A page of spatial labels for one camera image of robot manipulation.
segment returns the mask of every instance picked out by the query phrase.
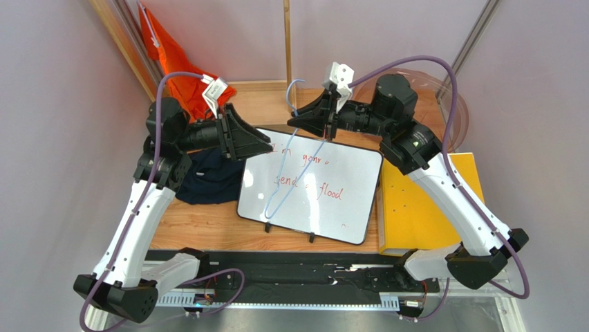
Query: orange cloth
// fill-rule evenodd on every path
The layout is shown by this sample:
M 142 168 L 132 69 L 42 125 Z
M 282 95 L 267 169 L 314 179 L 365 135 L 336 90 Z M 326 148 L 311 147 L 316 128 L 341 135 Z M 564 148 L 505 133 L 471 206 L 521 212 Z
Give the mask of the orange cloth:
M 207 74 L 212 78 L 217 78 L 211 73 L 203 71 L 202 69 L 193 66 L 184 50 L 176 43 L 176 41 L 164 30 L 160 25 L 160 22 L 151 14 L 151 12 L 145 9 L 149 23 L 153 28 L 153 33 L 156 34 L 156 38 L 160 43 L 160 47 L 156 48 L 151 40 L 151 32 L 145 16 L 139 9 L 139 18 L 141 23 L 141 31 L 143 34 L 143 42 L 147 49 L 147 55 L 153 60 L 159 60 L 165 74 L 173 73 L 175 71 L 188 71 L 190 73 Z M 204 119 L 205 112 L 208 110 L 207 103 L 203 99 L 203 91 L 207 88 L 207 84 L 195 79 L 194 77 L 178 76 L 173 77 L 167 82 L 168 90 L 170 95 L 176 98 L 183 109 L 187 110 L 191 114 L 190 122 L 194 122 L 197 119 Z M 227 100 L 235 94 L 235 89 L 227 87 L 227 90 L 217 100 L 219 106 L 227 102 Z

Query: wooden tabletop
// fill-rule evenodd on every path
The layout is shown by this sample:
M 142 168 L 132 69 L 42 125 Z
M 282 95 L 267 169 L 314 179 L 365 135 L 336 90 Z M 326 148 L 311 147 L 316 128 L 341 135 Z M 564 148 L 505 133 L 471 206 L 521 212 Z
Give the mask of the wooden tabletop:
M 444 121 L 433 91 L 418 91 L 415 119 L 430 127 L 441 138 Z M 298 93 L 299 104 L 306 104 L 318 96 L 316 91 Z M 337 132 L 334 142 L 378 150 L 380 138 L 343 130 Z M 311 252 L 377 252 L 378 236 L 376 209 L 368 225 L 362 245 L 343 243 L 322 237 L 309 243 L 308 234 L 272 227 L 264 232 L 264 224 L 239 218 L 237 202 L 213 205 L 190 205 L 174 199 L 156 230 L 151 242 L 153 249 L 248 250 L 248 251 L 311 251 Z

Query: yellow box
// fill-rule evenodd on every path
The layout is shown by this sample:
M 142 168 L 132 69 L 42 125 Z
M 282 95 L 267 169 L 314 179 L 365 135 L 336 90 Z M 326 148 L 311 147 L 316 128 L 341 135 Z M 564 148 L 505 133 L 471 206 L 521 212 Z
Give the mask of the yellow box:
M 450 158 L 472 190 L 483 199 L 472 154 Z M 388 161 L 382 164 L 377 191 L 378 246 L 381 255 L 410 249 L 437 249 L 460 242 L 458 233 L 431 198 Z

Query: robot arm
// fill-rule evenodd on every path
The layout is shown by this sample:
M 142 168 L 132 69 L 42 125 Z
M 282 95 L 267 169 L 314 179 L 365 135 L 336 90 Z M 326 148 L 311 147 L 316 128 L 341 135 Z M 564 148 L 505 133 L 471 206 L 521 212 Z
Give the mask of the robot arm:
M 217 95 L 223 88 L 223 81 L 211 81 L 210 89 L 203 97 L 208 104 L 216 107 Z M 133 214 L 133 207 L 147 184 L 153 167 L 156 115 L 150 106 L 147 129 L 150 135 L 145 140 L 143 155 L 135 170 L 135 183 L 124 216 L 110 246 L 90 275 L 78 275 L 74 290 L 84 299 L 111 259 L 115 247 L 127 224 L 127 217 Z M 214 111 L 215 120 L 198 121 L 189 124 L 188 113 L 176 99 L 162 99 L 161 147 L 158 171 L 144 198 L 140 210 L 134 215 L 127 236 L 122 242 L 119 255 L 112 269 L 92 297 L 92 305 L 109 313 L 127 318 L 133 322 L 145 321 L 155 308 L 159 297 L 179 284 L 209 274 L 208 256 L 203 252 L 185 248 L 174 258 L 150 270 L 142 271 L 145 255 L 156 228 L 180 188 L 191 165 L 188 151 L 219 147 L 227 158 L 242 160 L 272 151 L 270 139 L 245 123 L 235 112 L 232 104 Z
M 418 95 L 405 77 L 381 76 L 370 104 L 356 101 L 338 104 L 341 89 L 337 80 L 328 77 L 326 81 L 330 84 L 324 85 L 326 89 L 321 96 L 298 110 L 299 116 L 290 119 L 288 125 L 327 139 L 335 138 L 338 128 L 381 136 L 380 151 L 385 159 L 433 199 L 462 239 L 461 243 L 448 248 L 408 252 L 400 260 L 406 272 L 406 283 L 454 277 L 466 287 L 478 289 L 497 276 L 511 254 L 454 185 L 448 172 L 454 172 L 464 189 L 475 198 L 475 204 L 515 251 L 527 243 L 528 237 L 523 230 L 510 230 L 496 218 L 454 166 L 451 170 L 445 167 L 442 143 L 428 127 L 413 119 Z

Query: black joint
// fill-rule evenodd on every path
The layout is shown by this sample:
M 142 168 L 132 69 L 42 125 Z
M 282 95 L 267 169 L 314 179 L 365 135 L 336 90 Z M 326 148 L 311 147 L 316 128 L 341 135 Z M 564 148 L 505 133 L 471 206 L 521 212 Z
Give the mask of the black joint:
M 78 275 L 73 289 L 86 299 L 96 284 L 90 275 Z M 90 303 L 95 308 L 126 318 L 135 323 L 145 321 L 156 307 L 158 301 L 157 282 L 142 280 L 136 287 L 115 287 L 101 283 Z
M 455 252 L 446 256 L 448 270 L 462 285 L 479 289 L 491 281 L 507 265 L 502 250 L 493 250 L 488 256 L 471 256 L 460 245 Z
M 406 252 L 405 255 L 399 258 L 394 264 L 395 271 L 393 273 L 393 279 L 401 288 L 406 291 L 421 287 L 421 283 L 415 280 L 405 269 L 405 263 L 407 262 L 407 259 L 409 259 L 409 257 L 416 251 L 417 249 L 411 249 L 410 251 Z
M 182 109 L 179 101 L 173 97 L 162 98 L 161 107 L 162 145 L 176 144 L 178 139 L 186 132 L 190 116 Z M 156 109 L 156 103 L 151 104 L 149 108 Z M 156 112 L 149 113 L 146 125 L 149 135 L 156 137 Z
M 221 151 L 228 158 L 244 160 L 272 152 L 270 138 L 243 121 L 233 104 L 227 103 L 224 112 L 225 116 L 217 120 L 217 130 L 223 137 Z
M 137 161 L 137 168 L 133 177 L 135 181 L 145 180 L 149 178 L 151 168 L 154 165 L 154 148 L 151 144 L 144 145 L 144 153 Z M 192 160 L 186 152 L 178 151 L 176 148 L 170 146 L 162 146 L 162 154 L 158 162 L 158 171 L 153 179 L 157 184 L 157 188 L 161 190 L 166 187 L 177 192 L 180 189 L 182 181 L 192 165 Z
M 528 235 L 521 228 L 514 228 L 509 232 L 509 244 L 518 252 L 530 240 Z
M 428 161 L 442 151 L 442 143 L 433 132 L 417 121 L 400 135 L 389 133 L 383 136 L 380 151 L 403 175 L 422 167 L 428 168 Z
M 397 313 L 403 317 L 417 318 L 419 320 L 419 316 L 423 313 L 423 308 L 401 305 L 399 306 L 399 311 Z
M 418 94 L 405 76 L 388 74 L 378 78 L 371 106 L 375 114 L 402 124 L 413 118 L 417 100 Z
M 335 137 L 335 131 L 337 130 L 335 109 L 337 98 L 340 97 L 336 88 L 335 84 L 331 84 L 329 89 L 325 89 L 315 101 L 298 109 L 299 116 L 295 117 L 294 112 L 291 113 L 293 118 L 289 119 L 286 124 L 308 131 L 317 137 L 325 136 L 327 126 L 330 125 L 327 134 Z
M 197 249 L 193 249 L 193 248 L 188 248 L 188 247 L 182 248 L 182 249 L 178 250 L 178 252 L 194 256 L 195 258 L 197 258 L 200 261 L 199 267 L 198 267 L 198 274 L 196 275 L 197 278 L 204 277 L 204 276 L 210 275 L 212 273 L 211 259 L 210 259 L 209 254 L 207 254 L 206 252 L 203 252 L 203 251 L 200 251 Z
M 210 149 L 221 145 L 223 135 L 219 135 L 217 121 L 199 121 L 188 126 L 188 130 L 178 140 L 178 148 L 182 151 Z

